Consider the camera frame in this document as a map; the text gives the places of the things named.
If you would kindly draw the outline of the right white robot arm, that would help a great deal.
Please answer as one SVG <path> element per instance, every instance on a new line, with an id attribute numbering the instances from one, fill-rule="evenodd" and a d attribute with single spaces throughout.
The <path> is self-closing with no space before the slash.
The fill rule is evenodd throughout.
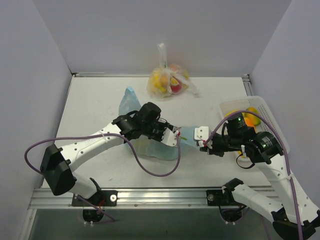
<path id="1" fill-rule="evenodd" d="M 218 125 L 221 133 L 201 126 L 194 130 L 200 151 L 223 157 L 240 151 L 266 177 L 279 200 L 272 200 L 242 180 L 234 178 L 222 188 L 221 201 L 244 205 L 271 222 L 283 240 L 307 240 L 320 226 L 320 209 L 305 193 L 290 169 L 288 152 L 277 132 L 255 132 L 244 120 L 244 111 L 227 115 Z"/>

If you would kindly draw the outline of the light blue plastic bag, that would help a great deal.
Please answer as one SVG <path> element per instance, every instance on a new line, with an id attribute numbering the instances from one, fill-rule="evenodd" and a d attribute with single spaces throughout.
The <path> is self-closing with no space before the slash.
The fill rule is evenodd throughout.
<path id="1" fill-rule="evenodd" d="M 119 104 L 118 113 L 124 115 L 134 110 L 140 110 L 141 106 L 134 89 L 129 86 L 124 91 L 124 96 Z M 196 125 L 182 126 L 180 128 L 180 133 L 182 135 L 182 139 L 180 140 L 181 156 L 186 156 L 192 151 L 198 150 L 197 144 L 194 141 L 195 128 L 197 128 Z M 132 139 L 130 142 L 139 157 L 146 156 L 165 161 L 173 161 L 178 157 L 177 147 L 171 147 L 153 139 L 148 139 L 144 135 L 138 139 Z"/>

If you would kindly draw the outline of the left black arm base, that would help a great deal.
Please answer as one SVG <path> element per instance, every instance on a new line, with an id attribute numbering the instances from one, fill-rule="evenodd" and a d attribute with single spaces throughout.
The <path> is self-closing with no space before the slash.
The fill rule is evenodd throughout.
<path id="1" fill-rule="evenodd" d="M 76 184 L 76 187 L 79 187 L 79 191 L 73 193 L 71 206 L 83 208 L 81 217 L 85 225 L 94 226 L 117 221 L 105 210 L 105 207 L 117 206 L 117 190 L 102 190 L 93 178 L 85 184 Z"/>

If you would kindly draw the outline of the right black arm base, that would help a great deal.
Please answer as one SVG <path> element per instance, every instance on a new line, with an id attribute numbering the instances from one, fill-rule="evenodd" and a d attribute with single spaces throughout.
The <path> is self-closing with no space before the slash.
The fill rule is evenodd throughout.
<path id="1" fill-rule="evenodd" d="M 218 207 L 220 217 L 226 225 L 234 226 L 249 210 L 243 203 L 237 202 L 232 196 L 235 187 L 243 185 L 238 178 L 228 181 L 221 189 L 206 191 L 206 201 L 209 207 Z"/>

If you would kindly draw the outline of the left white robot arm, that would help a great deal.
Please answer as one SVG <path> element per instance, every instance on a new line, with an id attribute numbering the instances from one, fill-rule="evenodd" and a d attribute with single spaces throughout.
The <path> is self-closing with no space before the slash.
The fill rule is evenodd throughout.
<path id="1" fill-rule="evenodd" d="M 98 154 L 145 136 L 169 147 L 177 145 L 178 128 L 161 119 L 161 109 L 152 102 L 140 110 L 120 115 L 93 135 L 73 144 L 45 149 L 40 171 L 55 196 L 65 193 L 80 195 L 90 206 L 97 205 L 104 194 L 93 178 L 75 171 Z"/>

